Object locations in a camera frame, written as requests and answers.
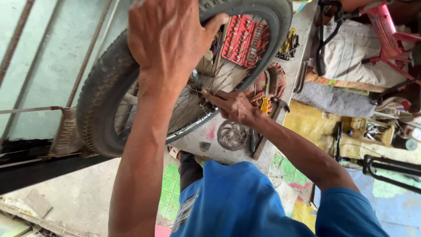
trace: socket set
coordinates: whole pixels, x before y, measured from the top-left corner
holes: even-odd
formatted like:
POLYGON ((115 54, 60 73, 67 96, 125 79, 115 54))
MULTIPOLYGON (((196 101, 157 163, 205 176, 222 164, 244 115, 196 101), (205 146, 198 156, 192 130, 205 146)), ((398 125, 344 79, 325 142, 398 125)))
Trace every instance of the socket set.
POLYGON ((245 67, 253 66, 268 41, 267 25, 243 15, 233 16, 228 27, 222 57, 245 67))

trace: forearm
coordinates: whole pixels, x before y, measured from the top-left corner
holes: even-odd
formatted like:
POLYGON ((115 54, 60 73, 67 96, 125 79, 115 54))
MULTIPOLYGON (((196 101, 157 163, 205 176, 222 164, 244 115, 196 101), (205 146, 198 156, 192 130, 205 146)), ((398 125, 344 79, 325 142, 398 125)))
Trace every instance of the forearm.
POLYGON ((272 142, 288 160, 322 191, 342 186, 358 191, 348 172, 322 149, 267 116, 256 119, 254 129, 272 142))
POLYGON ((139 95, 136 117, 112 193, 110 236, 154 234, 161 195, 163 147, 177 96, 159 88, 148 88, 139 95))

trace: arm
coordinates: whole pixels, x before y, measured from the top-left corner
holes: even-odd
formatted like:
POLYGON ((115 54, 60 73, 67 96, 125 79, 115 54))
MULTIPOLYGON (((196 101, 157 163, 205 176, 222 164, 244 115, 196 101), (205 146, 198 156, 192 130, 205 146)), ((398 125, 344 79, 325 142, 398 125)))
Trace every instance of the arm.
POLYGON ((163 147, 171 114, 190 73, 209 50, 224 13, 203 28, 197 0, 135 1, 128 45, 141 65, 133 121, 110 203, 109 236, 154 236, 161 195, 163 147))
POLYGON ((253 107, 244 93, 218 91, 212 95, 207 91, 204 95, 218 106, 224 119, 252 127, 266 137, 321 191, 340 186, 359 192, 351 176, 335 159, 253 107))

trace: bicycle wheel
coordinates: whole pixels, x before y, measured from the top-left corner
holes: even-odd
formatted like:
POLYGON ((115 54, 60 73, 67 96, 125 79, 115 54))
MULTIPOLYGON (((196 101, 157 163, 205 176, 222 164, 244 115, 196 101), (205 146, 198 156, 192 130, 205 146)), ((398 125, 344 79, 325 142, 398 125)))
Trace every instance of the bicycle wheel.
MULTIPOLYGON (((219 112, 203 98, 203 88, 242 91, 258 78, 287 36, 292 4, 290 0, 210 0, 199 4, 202 23, 221 12, 230 16, 247 16, 255 26, 264 24, 261 38, 265 37, 265 44, 259 45, 255 53, 259 59, 245 67, 246 62, 236 64, 233 60, 227 60, 230 55, 225 54, 218 66, 210 67, 211 70, 208 69, 209 62, 202 59, 197 67, 201 68, 198 69, 200 73, 190 77, 174 107, 166 144, 193 131, 219 112)), ((211 61, 224 46, 221 42, 216 50, 214 45, 211 61)), ((139 65, 130 54, 127 36, 123 32, 93 67, 78 100, 77 126, 80 136, 86 146, 97 154, 110 157, 122 154, 136 113, 138 74, 139 65)))

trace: blue t-shirt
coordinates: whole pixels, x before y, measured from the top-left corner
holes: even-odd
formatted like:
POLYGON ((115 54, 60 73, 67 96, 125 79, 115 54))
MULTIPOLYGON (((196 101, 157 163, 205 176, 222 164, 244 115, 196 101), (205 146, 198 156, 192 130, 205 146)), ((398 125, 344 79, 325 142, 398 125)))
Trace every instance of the blue t-shirt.
MULTIPOLYGON (((203 178, 183 190, 180 204, 171 237, 315 236, 305 224, 285 216, 272 183, 250 162, 205 162, 203 178)), ((388 236, 369 201, 342 187, 322 193, 316 235, 388 236)))

